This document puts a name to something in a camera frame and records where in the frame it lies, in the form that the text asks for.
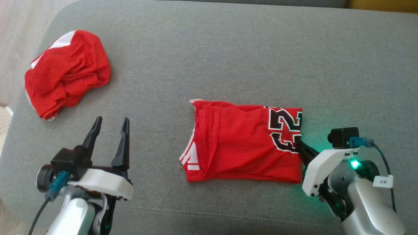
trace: black cable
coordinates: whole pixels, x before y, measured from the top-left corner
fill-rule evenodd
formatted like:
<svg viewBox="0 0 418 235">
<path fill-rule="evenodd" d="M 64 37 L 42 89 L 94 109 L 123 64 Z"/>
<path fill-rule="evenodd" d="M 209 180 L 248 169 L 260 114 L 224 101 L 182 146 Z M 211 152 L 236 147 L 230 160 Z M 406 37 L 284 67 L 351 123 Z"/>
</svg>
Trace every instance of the black cable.
<svg viewBox="0 0 418 235">
<path fill-rule="evenodd" d="M 42 206 L 39 208 L 38 213 L 36 214 L 35 218 L 33 219 L 32 226 L 31 226 L 31 229 L 29 230 L 28 235 L 32 235 L 33 230 L 35 229 L 36 222 L 37 222 L 37 221 L 38 221 L 38 219 L 39 219 L 39 216 L 41 215 L 42 211 L 43 211 L 43 210 L 44 210 L 44 208 L 46 207 L 46 204 L 48 204 L 48 202 L 49 202 L 50 200 L 51 200 L 50 198 L 47 198 L 47 199 L 43 202 Z"/>
<path fill-rule="evenodd" d="M 389 165 L 387 164 L 387 160 L 386 160 L 385 155 L 383 154 L 382 150 L 380 150 L 380 148 L 375 143 L 372 143 L 372 146 L 377 150 L 377 152 L 382 157 L 383 163 L 385 164 L 385 167 L 386 167 L 387 174 L 390 175 Z M 391 200 L 392 200 L 392 209 L 396 213 L 395 196 L 393 195 L 393 187 L 390 188 L 390 197 L 391 197 Z"/>
</svg>

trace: green led light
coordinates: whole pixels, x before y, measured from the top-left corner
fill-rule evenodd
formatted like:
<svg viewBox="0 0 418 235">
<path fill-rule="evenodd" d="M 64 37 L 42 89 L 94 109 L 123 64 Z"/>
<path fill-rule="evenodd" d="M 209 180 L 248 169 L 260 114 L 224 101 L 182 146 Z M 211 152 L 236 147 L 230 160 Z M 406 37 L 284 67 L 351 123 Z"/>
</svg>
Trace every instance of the green led light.
<svg viewBox="0 0 418 235">
<path fill-rule="evenodd" d="M 353 169 L 357 169 L 360 166 L 360 162 L 358 162 L 357 160 L 352 160 L 350 163 Z"/>
</svg>

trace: folded red jersey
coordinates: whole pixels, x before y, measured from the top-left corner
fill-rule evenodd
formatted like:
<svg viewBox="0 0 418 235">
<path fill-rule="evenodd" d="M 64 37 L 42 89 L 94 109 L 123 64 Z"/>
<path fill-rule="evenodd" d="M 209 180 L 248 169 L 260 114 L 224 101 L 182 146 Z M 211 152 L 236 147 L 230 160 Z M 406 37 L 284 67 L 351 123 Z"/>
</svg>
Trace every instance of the folded red jersey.
<svg viewBox="0 0 418 235">
<path fill-rule="evenodd" d="M 75 106 L 89 89 L 109 80 L 110 65 L 99 37 L 76 30 L 55 40 L 31 63 L 25 89 L 39 117 L 51 120 L 61 107 Z"/>
<path fill-rule="evenodd" d="M 191 100 L 195 127 L 180 156 L 188 182 L 254 179 L 300 184 L 302 109 Z"/>
</svg>

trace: basketball jersey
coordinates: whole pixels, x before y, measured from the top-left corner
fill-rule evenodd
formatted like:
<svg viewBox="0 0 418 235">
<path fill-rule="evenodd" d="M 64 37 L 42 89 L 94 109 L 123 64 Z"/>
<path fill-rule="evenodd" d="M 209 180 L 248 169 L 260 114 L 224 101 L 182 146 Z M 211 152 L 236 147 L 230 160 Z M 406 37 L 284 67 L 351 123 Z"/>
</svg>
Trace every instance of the basketball jersey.
<svg viewBox="0 0 418 235">
<path fill-rule="evenodd" d="M 191 100 L 195 126 L 180 162 L 188 182 L 253 179 L 300 184 L 302 109 Z"/>
</svg>

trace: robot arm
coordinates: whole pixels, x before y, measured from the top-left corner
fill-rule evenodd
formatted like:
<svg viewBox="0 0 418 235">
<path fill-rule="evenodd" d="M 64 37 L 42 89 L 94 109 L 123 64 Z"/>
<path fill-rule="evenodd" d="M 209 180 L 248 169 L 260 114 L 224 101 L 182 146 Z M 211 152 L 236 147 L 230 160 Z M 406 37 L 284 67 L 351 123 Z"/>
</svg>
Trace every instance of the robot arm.
<svg viewBox="0 0 418 235">
<path fill-rule="evenodd" d="M 127 173 L 129 120 L 125 118 L 122 125 L 122 138 L 111 167 L 93 166 L 91 161 L 101 123 L 102 117 L 98 117 L 82 145 L 73 150 L 61 149 L 51 164 L 44 165 L 38 173 L 38 190 L 46 195 L 61 172 L 71 176 L 59 191 L 64 196 L 64 203 L 46 235 L 108 235 L 116 201 L 126 201 L 133 196 L 132 182 Z"/>
<path fill-rule="evenodd" d="M 403 235 L 399 217 L 373 186 L 377 166 L 360 161 L 353 167 L 348 161 L 359 151 L 358 145 L 350 143 L 353 137 L 358 137 L 357 128 L 333 129 L 328 140 L 334 149 L 321 153 L 303 141 L 296 143 L 306 167 L 303 191 L 326 202 L 347 235 Z"/>
</svg>

